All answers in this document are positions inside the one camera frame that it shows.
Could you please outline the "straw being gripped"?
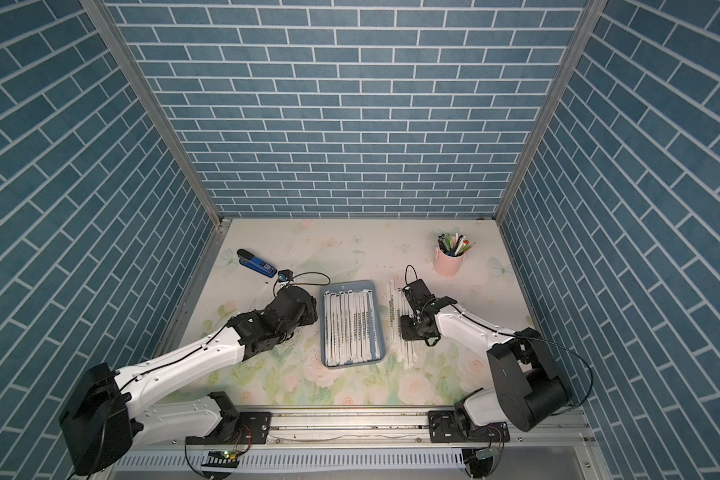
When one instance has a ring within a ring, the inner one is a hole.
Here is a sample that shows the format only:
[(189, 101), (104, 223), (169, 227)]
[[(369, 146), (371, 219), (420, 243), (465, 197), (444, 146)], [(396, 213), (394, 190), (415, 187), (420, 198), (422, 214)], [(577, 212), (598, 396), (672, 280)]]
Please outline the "straw being gripped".
[(336, 322), (337, 322), (337, 334), (338, 334), (338, 356), (339, 360), (338, 363), (340, 365), (344, 364), (347, 361), (347, 344), (346, 344), (346, 331), (345, 331), (345, 322), (344, 322), (344, 315), (343, 315), (343, 295), (338, 294), (335, 296), (335, 313), (336, 313)]

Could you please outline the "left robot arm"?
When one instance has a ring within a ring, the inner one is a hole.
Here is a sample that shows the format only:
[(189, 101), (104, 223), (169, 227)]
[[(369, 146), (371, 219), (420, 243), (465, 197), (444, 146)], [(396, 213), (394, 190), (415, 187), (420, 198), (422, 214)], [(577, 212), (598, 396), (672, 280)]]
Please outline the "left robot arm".
[(316, 320), (316, 299), (298, 286), (287, 286), (264, 308), (237, 314), (177, 350), (120, 369), (106, 363), (89, 368), (59, 416), (75, 474), (94, 474), (141, 444), (177, 436), (218, 442), (229, 438), (235, 409), (225, 395), (165, 409), (156, 404), (205, 375), (272, 350)]

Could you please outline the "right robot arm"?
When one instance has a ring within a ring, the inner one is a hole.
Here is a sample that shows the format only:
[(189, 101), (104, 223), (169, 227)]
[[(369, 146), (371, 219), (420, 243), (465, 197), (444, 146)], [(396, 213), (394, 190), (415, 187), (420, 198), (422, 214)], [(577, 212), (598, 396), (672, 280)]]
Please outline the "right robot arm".
[(421, 279), (407, 284), (402, 293), (411, 308), (400, 317), (404, 340), (434, 346), (448, 338), (488, 361), (493, 386), (469, 394), (455, 406), (462, 435), (476, 435), (498, 422), (527, 432), (571, 400), (548, 343), (535, 329), (494, 325), (451, 297), (435, 296)]

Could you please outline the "blue storage tray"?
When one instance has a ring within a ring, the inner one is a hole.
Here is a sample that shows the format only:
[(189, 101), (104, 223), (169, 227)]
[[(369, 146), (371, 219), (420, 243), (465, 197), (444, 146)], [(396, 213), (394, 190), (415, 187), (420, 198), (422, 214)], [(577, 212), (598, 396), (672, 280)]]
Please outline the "blue storage tray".
[(385, 357), (378, 295), (371, 280), (324, 286), (317, 306), (325, 367), (374, 364)]

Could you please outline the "right wrapped straw pile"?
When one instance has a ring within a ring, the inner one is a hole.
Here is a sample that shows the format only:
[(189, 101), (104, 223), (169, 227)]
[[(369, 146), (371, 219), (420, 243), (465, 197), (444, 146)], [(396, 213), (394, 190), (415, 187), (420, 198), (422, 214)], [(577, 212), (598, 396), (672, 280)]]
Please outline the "right wrapped straw pile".
[(403, 316), (411, 314), (410, 305), (394, 280), (391, 280), (388, 284), (388, 295), (388, 311), (392, 329), (392, 350), (397, 362), (401, 363), (404, 369), (411, 369), (415, 366), (417, 353), (414, 343), (403, 339), (401, 322)]

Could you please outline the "pink pen cup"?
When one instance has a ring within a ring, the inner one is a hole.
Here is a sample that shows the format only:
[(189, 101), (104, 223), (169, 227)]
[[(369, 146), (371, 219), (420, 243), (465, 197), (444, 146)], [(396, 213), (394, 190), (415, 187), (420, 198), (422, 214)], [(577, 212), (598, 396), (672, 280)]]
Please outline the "pink pen cup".
[(452, 256), (444, 253), (439, 247), (435, 249), (433, 260), (433, 268), (435, 272), (443, 277), (455, 276), (464, 260), (465, 256)]

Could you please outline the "blue stapler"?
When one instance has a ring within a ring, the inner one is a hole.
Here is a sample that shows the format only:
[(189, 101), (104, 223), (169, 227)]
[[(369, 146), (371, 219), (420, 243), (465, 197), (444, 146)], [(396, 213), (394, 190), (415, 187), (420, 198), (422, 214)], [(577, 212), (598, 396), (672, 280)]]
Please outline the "blue stapler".
[(242, 266), (264, 275), (267, 278), (273, 278), (278, 273), (278, 270), (273, 265), (248, 250), (238, 249), (237, 256)]

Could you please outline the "pens in cup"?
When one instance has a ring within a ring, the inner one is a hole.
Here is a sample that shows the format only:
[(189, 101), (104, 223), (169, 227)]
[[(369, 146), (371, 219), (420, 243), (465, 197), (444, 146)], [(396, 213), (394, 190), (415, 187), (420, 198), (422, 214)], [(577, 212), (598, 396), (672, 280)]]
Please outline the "pens in cup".
[(461, 234), (441, 234), (437, 239), (438, 249), (446, 256), (458, 258), (472, 248), (472, 243)]

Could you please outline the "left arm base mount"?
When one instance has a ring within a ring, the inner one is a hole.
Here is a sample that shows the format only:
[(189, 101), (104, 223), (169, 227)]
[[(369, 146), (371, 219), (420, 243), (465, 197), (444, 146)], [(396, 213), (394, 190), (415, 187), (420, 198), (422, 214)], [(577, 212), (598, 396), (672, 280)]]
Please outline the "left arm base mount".
[(188, 445), (237, 443), (242, 447), (248, 444), (265, 444), (271, 420), (272, 413), (269, 411), (244, 411), (236, 416), (225, 416), (208, 435), (187, 437), (185, 443)]

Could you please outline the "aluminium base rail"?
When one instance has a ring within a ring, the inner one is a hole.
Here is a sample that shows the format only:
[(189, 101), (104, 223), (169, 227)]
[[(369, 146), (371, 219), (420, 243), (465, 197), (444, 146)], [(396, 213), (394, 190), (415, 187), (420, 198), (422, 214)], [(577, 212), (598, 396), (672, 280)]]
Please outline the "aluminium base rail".
[[(427, 413), (430, 410), (453, 410), (434, 407), (324, 407), (324, 408), (245, 408), (244, 411), (272, 413), (265, 444), (285, 446), (335, 445), (413, 445), (436, 444), (430, 441)], [(135, 423), (141, 426), (133, 446), (143, 448), (155, 443), (177, 443), (186, 437), (208, 435), (225, 416), (208, 400), (186, 404), (166, 404), (149, 408)], [(507, 446), (581, 446), (594, 435), (581, 413), (569, 413), (543, 421), (523, 432), (508, 425), (510, 441), (506, 443), (456, 442), (444, 444), (505, 444)]]

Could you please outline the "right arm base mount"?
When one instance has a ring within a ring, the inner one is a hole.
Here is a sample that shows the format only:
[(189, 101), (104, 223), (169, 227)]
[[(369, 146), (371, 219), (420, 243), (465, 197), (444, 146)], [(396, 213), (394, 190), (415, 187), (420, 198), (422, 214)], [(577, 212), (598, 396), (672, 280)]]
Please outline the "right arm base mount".
[(506, 443), (510, 441), (506, 422), (477, 426), (465, 413), (455, 410), (430, 410), (427, 417), (432, 443)]

